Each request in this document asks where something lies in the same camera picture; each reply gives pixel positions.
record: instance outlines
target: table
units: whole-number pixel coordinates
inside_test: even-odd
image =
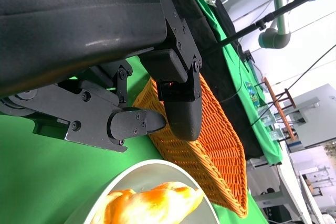
[[[302,189],[302,195],[312,212],[314,213],[317,221],[319,224],[324,224],[324,218],[322,216],[321,210],[319,209],[319,206],[317,205],[316,201],[314,200],[313,195],[311,194],[307,183],[305,182],[303,176],[301,173],[299,174],[301,189]]]
[[[290,208],[305,224],[312,224],[297,176],[290,161],[286,143],[282,141],[280,146],[282,149],[282,162],[277,165],[280,191],[254,196],[254,199],[260,208],[289,204]]]

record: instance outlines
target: green tablecloth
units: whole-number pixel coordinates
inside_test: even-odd
[[[216,17],[210,10],[209,6],[205,3],[204,0],[197,0],[197,2],[200,5],[206,17],[208,18],[209,24],[214,28],[214,30],[216,30],[219,33],[220,39],[221,40],[225,39],[226,35],[224,34],[223,29],[219,25]],[[243,64],[239,63],[240,58],[231,45],[228,45],[225,48],[223,48],[223,53],[225,55],[225,60],[230,70],[230,74],[233,79],[236,90],[238,90],[240,87],[240,73],[242,75],[243,86],[238,92],[238,96],[241,100],[241,103],[244,106],[244,109],[250,120],[250,123],[254,123],[258,119],[258,113],[255,110],[254,104],[251,101],[246,83],[247,82],[252,83],[252,85],[254,86],[258,83],[256,82],[250,67],[246,65],[246,67],[249,69],[249,71],[247,71],[246,68],[243,66]],[[265,97],[264,94],[262,93],[263,92],[262,89],[260,87],[257,87],[256,90],[261,99],[264,100]],[[281,162],[282,155],[280,151],[280,146],[278,142],[274,142],[270,138],[269,133],[261,120],[259,120],[256,124],[254,124],[253,130],[257,136],[262,152],[264,153],[268,163],[277,164]]]
[[[130,60],[130,100],[148,80],[137,57]],[[0,116],[0,218],[5,224],[61,224],[101,185],[146,159],[161,159],[148,137],[126,140],[125,153],[32,134],[32,121]],[[267,223],[252,197],[244,220],[215,206],[223,224]]]

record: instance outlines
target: bolt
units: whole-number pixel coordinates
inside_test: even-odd
[[[123,70],[121,70],[121,71],[119,72],[119,77],[120,77],[121,80],[126,79],[126,74],[125,74],[125,72],[124,72]]]
[[[194,71],[197,73],[197,72],[199,72],[199,70],[200,70],[200,66],[198,65],[198,62],[195,61],[194,62]]]
[[[91,95],[90,95],[89,92],[86,91],[82,94],[82,100],[83,101],[88,102],[88,101],[90,101],[90,99],[91,99]]]
[[[79,131],[79,129],[81,128],[81,124],[79,121],[74,121],[72,124],[71,124],[71,129],[73,131]]]
[[[15,96],[20,100],[30,100],[33,99],[37,95],[37,89],[28,90],[23,93],[16,94]]]

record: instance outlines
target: orange wicker basket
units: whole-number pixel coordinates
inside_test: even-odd
[[[245,218],[247,179],[244,149],[202,76],[201,86],[202,129],[198,140],[180,141],[169,126],[151,134],[150,138],[165,160],[185,169],[199,183],[211,202]],[[153,79],[146,84],[134,106],[165,115]]]

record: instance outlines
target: black cable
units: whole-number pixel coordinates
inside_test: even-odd
[[[242,64],[241,62],[241,58],[240,58],[240,53],[239,53],[239,50],[238,50],[238,47],[240,45],[240,42],[242,41],[243,38],[241,38],[241,40],[238,42],[238,45],[237,45],[237,53],[238,53],[238,59],[239,59],[239,65],[238,65],[238,68],[239,68],[239,75],[240,75],[240,86],[237,90],[236,93],[234,93],[233,95],[231,95],[229,98],[226,98],[222,101],[220,101],[219,103],[223,103],[223,102],[226,102],[228,100],[231,100],[233,97],[235,97],[236,95],[238,95],[239,91],[241,90],[242,86],[243,86],[243,77],[241,76],[242,75],[242,69],[240,68],[240,65]]]
[[[240,68],[241,62],[242,62],[241,59],[239,59],[240,86],[239,86],[237,92],[234,93],[233,95],[231,95],[229,98],[224,99],[223,101],[220,101],[219,103],[223,103],[223,102],[226,102],[226,101],[228,101],[228,100],[231,100],[233,97],[235,97],[236,95],[238,95],[239,91],[241,90],[241,88],[242,88],[242,86],[243,86],[243,77],[241,76],[241,75],[242,75],[242,70],[241,70],[241,68]]]
[[[326,56],[332,49],[334,49],[336,47],[336,44],[333,45],[327,52],[325,52],[319,59],[317,59],[302,75],[300,75],[300,77],[287,89],[290,90],[306,73],[309,72],[310,69],[312,69],[324,56]],[[261,118],[263,115],[265,115],[267,113],[267,111],[270,110],[270,108],[277,102],[279,101],[279,99],[284,95],[284,93],[279,96],[279,98],[277,100],[275,100],[264,112],[263,114],[261,114],[260,117],[258,117],[258,119],[250,125],[250,127],[248,129],[250,129],[253,125],[255,125]]]
[[[252,22],[251,22],[251,24],[252,23],[254,23],[265,11],[266,11],[266,9],[268,8],[268,6],[270,5],[272,3],[272,1],[270,1],[267,5],[266,5],[266,7],[262,10],[262,12],[258,15],[258,17],[256,17]],[[239,59],[240,59],[240,53],[239,53],[239,50],[238,50],[238,47],[239,47],[239,45],[241,45],[241,42],[242,42],[242,40],[243,40],[243,38],[244,38],[244,36],[240,39],[240,41],[238,42],[238,45],[237,45],[237,53],[238,53],[238,57],[239,57]],[[243,78],[242,78],[242,70],[240,69],[240,64],[241,64],[241,59],[240,59],[240,62],[239,62],[239,75],[240,75],[240,86],[239,86],[239,88],[238,88],[238,90],[237,90],[237,92],[236,93],[234,93],[233,95],[231,95],[229,98],[227,98],[227,99],[224,99],[223,101],[220,101],[219,103],[223,103],[223,102],[226,102],[226,101],[228,101],[228,100],[231,100],[233,97],[235,97],[236,95],[238,95],[238,92],[241,90],[241,88],[242,88],[242,86],[243,86]]]

